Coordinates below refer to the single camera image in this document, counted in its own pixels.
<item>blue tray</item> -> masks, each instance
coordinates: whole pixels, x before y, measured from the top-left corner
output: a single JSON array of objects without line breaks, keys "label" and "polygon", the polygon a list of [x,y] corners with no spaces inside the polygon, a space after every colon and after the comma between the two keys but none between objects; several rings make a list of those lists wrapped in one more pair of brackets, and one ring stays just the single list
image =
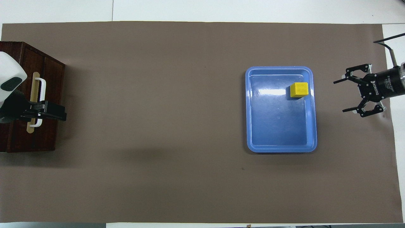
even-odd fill
[{"label": "blue tray", "polygon": [[[250,67],[246,71],[247,145],[257,153],[311,152],[317,145],[313,75],[308,67]],[[309,95],[290,97],[308,82]]]}]

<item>white tile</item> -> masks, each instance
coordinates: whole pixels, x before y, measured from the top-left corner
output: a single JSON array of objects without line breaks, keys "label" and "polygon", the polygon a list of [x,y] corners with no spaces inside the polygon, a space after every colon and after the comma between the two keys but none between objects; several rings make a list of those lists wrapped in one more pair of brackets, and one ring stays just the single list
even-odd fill
[{"label": "white tile", "polygon": [[113,0],[0,0],[3,23],[111,21]]},{"label": "white tile", "polygon": [[[405,24],[387,24],[382,26],[384,37],[391,37],[405,32]],[[395,53],[398,64],[405,62],[405,37],[399,37],[385,43]],[[387,66],[392,67],[390,54],[386,51]],[[392,124],[394,125],[396,165],[398,168],[399,190],[402,199],[402,216],[405,221],[405,95],[390,98]]]},{"label": "white tile", "polygon": [[405,23],[400,0],[114,0],[114,21]]}]

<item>brown mat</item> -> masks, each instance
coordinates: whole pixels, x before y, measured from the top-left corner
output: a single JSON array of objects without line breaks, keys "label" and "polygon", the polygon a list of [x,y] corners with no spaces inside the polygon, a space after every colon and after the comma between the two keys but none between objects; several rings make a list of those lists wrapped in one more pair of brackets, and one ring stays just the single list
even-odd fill
[{"label": "brown mat", "polygon": [[[389,111],[342,113],[347,67],[386,69],[381,25],[5,24],[66,64],[57,150],[0,154],[1,222],[402,222]],[[318,147],[254,155],[245,71],[302,65]]]}]

